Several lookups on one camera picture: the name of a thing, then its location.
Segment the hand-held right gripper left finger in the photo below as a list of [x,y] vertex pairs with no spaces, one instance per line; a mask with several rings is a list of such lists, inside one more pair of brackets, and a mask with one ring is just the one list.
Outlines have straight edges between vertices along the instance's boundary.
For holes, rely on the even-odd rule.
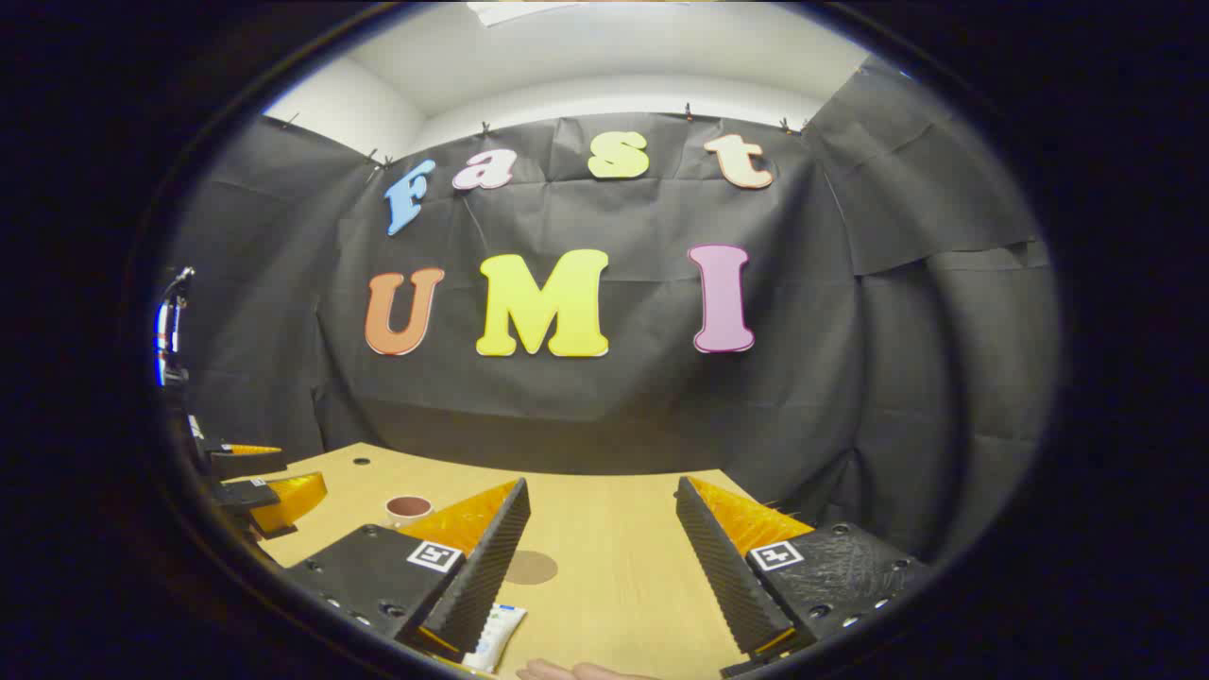
[[478,646],[530,512],[517,478],[399,529],[363,525],[284,574],[359,628],[459,662]]

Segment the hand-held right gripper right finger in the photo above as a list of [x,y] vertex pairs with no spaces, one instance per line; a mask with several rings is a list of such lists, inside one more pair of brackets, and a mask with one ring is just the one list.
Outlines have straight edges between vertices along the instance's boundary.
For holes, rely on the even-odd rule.
[[929,564],[854,521],[812,528],[696,477],[679,478],[676,514],[725,626],[747,659],[733,679],[821,644],[916,589]]

